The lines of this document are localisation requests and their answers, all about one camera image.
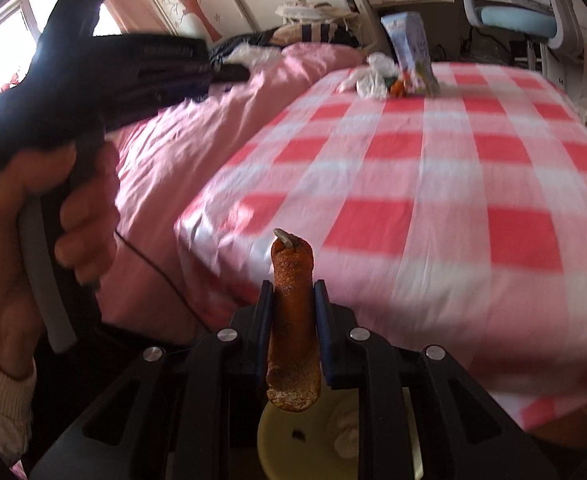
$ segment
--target fingers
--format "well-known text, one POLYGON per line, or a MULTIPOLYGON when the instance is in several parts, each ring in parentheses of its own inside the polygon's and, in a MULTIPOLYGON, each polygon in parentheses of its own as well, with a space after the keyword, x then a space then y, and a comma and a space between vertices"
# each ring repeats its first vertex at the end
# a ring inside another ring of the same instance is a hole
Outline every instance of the fingers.
POLYGON ((76 267, 76 279, 80 285, 97 282, 101 276, 107 273, 116 259, 116 241, 112 237, 109 244, 87 263, 76 267))
POLYGON ((120 162, 118 149, 112 142, 106 142, 96 156, 96 172, 102 175, 116 174, 116 168, 120 162))
POLYGON ((60 209, 60 222, 66 231, 98 218, 114 206, 120 181, 115 174, 96 177, 75 190, 60 209))
POLYGON ((76 160, 73 144, 51 152, 22 152, 0 174, 0 226, 15 229, 27 198, 55 188, 70 174, 76 160))
POLYGON ((61 225, 66 234, 56 243, 56 259, 63 267, 74 269, 81 284, 98 280, 116 257, 114 231, 120 222, 114 205, 120 189, 118 162, 118 150, 107 143, 96 156, 96 176, 74 190, 61 207, 61 225))
POLYGON ((90 264, 105 249, 116 246, 114 231, 120 222, 115 206, 90 222, 63 235, 56 242, 55 253, 59 264, 69 269, 90 264))

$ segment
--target curtain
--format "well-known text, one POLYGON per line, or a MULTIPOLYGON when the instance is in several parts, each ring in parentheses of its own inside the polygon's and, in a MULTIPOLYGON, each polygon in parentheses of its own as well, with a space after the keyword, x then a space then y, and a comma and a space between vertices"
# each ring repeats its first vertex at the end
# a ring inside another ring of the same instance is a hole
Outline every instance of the curtain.
POLYGON ((107 9, 127 32, 169 32, 171 27, 154 0, 107 0, 107 9))

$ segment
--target black clamp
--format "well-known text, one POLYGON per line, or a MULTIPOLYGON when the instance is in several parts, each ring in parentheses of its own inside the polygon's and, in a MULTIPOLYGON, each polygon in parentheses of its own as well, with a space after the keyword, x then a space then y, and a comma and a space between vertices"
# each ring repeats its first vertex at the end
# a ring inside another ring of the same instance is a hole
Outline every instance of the black clamp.
MULTIPOLYGON (((325 380, 359 389, 359 480, 414 479, 412 425, 425 480, 557 480, 536 445, 444 349, 395 348, 332 304, 323 281, 314 293, 325 380)), ((190 351, 146 349, 30 480, 228 480, 230 399, 264 385, 273 308, 272 284, 264 282, 256 306, 190 351)))

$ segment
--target hand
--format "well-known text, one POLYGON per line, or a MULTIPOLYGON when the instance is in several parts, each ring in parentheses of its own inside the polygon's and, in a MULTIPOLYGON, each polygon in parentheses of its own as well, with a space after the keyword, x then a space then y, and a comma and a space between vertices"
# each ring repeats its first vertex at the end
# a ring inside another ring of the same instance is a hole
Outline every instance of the hand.
MULTIPOLYGON (((74 145, 48 153, 23 152, 0 174, 0 370, 16 380, 31 375, 34 351, 45 331, 20 256, 18 213, 30 196, 64 182, 75 159, 74 145)), ((74 269, 80 283, 99 279, 116 255, 117 164, 117 150, 106 144, 96 157, 96 176, 74 190, 61 208, 65 234, 56 243, 56 259, 74 269)))

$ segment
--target pink checkered bedsheet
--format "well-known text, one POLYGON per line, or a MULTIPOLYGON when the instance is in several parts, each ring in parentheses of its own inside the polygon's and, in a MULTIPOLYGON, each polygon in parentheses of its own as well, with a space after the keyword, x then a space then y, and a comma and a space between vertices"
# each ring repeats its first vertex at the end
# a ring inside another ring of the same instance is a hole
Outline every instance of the pink checkered bedsheet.
POLYGON ((441 97, 386 102, 332 73, 237 152, 176 225, 191 300, 213 326, 255 300, 283 228, 363 326, 533 428, 587 406, 587 131, 534 73, 434 71, 441 97))

